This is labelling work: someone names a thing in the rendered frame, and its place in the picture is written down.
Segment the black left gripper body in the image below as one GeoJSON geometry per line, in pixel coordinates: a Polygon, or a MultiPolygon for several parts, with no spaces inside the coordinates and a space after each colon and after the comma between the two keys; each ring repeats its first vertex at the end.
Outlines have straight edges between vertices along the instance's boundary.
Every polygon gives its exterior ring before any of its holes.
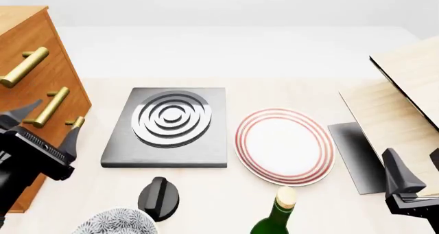
{"type": "Polygon", "coordinates": [[[52,180],[66,180],[75,169],[58,147],[27,128],[0,129],[0,148],[52,180]]]}

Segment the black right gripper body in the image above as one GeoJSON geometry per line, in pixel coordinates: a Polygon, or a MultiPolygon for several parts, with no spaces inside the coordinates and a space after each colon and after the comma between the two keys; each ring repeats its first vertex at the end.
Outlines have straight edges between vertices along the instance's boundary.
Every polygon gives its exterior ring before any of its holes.
{"type": "Polygon", "coordinates": [[[439,222],[439,196],[417,196],[415,193],[385,191],[385,202],[393,215],[407,215],[439,222]]]}

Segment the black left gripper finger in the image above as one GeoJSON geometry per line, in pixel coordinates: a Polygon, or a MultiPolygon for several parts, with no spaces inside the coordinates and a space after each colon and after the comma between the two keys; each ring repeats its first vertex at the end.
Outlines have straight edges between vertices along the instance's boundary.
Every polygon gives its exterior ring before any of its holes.
{"type": "Polygon", "coordinates": [[[36,100],[33,104],[0,113],[0,129],[9,130],[18,126],[41,103],[42,100],[36,100]]]}
{"type": "Polygon", "coordinates": [[[66,162],[72,163],[77,158],[77,140],[81,126],[73,126],[62,141],[58,150],[64,155],[66,162]]]}

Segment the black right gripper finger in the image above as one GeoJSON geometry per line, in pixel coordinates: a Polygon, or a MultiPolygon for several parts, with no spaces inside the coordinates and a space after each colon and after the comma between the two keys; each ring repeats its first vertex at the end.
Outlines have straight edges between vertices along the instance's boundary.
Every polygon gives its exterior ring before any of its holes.
{"type": "Polygon", "coordinates": [[[430,155],[429,155],[432,163],[435,165],[435,168],[439,171],[439,148],[435,149],[430,155]]]}
{"type": "Polygon", "coordinates": [[[410,171],[394,149],[386,149],[382,159],[386,177],[385,198],[394,194],[416,194],[426,188],[426,184],[410,171]]]}

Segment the small wooden drawer front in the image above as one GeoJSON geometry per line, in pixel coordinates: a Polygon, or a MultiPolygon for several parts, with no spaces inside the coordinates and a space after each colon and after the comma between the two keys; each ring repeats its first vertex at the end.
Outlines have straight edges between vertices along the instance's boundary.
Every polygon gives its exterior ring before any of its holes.
{"type": "Polygon", "coordinates": [[[63,148],[91,107],[82,85],[18,83],[0,87],[0,215],[25,212],[46,173],[65,180],[73,160],[63,148]]]}

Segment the medium wooden drawer front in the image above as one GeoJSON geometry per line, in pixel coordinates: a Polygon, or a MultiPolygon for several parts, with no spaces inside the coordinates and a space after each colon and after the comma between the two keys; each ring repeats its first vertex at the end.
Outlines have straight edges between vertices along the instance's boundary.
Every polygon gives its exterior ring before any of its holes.
{"type": "Polygon", "coordinates": [[[42,103],[25,118],[35,119],[53,99],[46,96],[48,92],[59,91],[64,86],[68,87],[70,93],[43,128],[35,128],[32,124],[21,124],[40,136],[64,134],[71,128],[64,124],[65,121],[85,116],[91,103],[76,72],[72,70],[71,64],[62,54],[48,56],[43,63],[45,66],[42,69],[34,69],[15,87],[9,89],[0,85],[0,112],[42,100],[42,103]]]}

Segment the large wooden drawer front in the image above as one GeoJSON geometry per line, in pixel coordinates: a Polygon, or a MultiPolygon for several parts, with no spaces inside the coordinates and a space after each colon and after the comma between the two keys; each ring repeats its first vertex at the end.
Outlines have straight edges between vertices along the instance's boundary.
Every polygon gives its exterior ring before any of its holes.
{"type": "MultiPolygon", "coordinates": [[[[48,48],[48,56],[57,56],[61,52],[47,18],[47,7],[0,6],[0,77],[6,76],[24,60],[24,51],[35,51],[39,47],[48,48]]],[[[42,61],[34,69],[44,66],[42,61]]]]}

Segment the wooden cabinet with drawers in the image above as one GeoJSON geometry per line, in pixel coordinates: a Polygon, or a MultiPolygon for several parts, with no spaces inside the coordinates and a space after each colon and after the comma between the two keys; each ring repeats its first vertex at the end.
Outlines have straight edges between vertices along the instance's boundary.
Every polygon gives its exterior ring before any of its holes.
{"type": "Polygon", "coordinates": [[[45,6],[0,7],[0,217],[73,173],[91,101],[45,6]]]}

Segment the flat black stove plate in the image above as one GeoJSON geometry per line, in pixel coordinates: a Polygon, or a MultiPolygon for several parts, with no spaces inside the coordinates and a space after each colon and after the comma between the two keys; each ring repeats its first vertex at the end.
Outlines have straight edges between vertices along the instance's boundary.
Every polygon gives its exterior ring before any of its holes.
{"type": "Polygon", "coordinates": [[[226,89],[134,87],[102,167],[226,167],[226,89]]]}

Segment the pale wood box black edge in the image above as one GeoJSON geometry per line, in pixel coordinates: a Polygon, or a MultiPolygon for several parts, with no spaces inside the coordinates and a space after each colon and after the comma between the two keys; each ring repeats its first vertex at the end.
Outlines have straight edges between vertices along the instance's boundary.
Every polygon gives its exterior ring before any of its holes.
{"type": "Polygon", "coordinates": [[[377,155],[392,148],[426,187],[439,196],[439,36],[370,55],[384,79],[343,89],[340,95],[377,155]]]}

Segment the patterned grey white bowl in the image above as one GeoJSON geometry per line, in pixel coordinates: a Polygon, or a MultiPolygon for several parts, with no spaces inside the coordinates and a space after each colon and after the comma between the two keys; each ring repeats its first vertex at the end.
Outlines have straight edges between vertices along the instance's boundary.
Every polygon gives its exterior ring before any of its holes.
{"type": "Polygon", "coordinates": [[[153,219],[138,209],[116,208],[98,213],[71,234],[159,234],[153,219]]]}

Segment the round black stove knob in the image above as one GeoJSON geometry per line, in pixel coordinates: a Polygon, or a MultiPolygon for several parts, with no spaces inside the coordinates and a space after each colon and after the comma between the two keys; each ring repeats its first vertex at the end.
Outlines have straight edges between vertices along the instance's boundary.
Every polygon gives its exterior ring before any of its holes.
{"type": "Polygon", "coordinates": [[[179,192],[166,178],[156,177],[138,198],[138,209],[147,213],[155,222],[165,221],[175,214],[180,202],[179,192]]]}

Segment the white plate with red rings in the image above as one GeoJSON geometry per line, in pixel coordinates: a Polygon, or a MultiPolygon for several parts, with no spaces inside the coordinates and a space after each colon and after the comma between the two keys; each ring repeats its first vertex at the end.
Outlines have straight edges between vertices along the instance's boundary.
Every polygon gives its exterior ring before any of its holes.
{"type": "Polygon", "coordinates": [[[246,116],[234,137],[236,155],[255,176],[273,184],[300,187],[319,182],[335,165],[335,145],[310,116],[267,108],[246,116]]]}

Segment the green glass bottle with cork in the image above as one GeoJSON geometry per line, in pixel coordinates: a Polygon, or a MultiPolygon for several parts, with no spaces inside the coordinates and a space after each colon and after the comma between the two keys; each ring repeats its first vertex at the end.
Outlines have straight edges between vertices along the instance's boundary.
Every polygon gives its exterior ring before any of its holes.
{"type": "Polygon", "coordinates": [[[296,191],[288,186],[278,189],[269,216],[258,221],[250,234],[289,234],[287,222],[297,203],[296,191]]]}

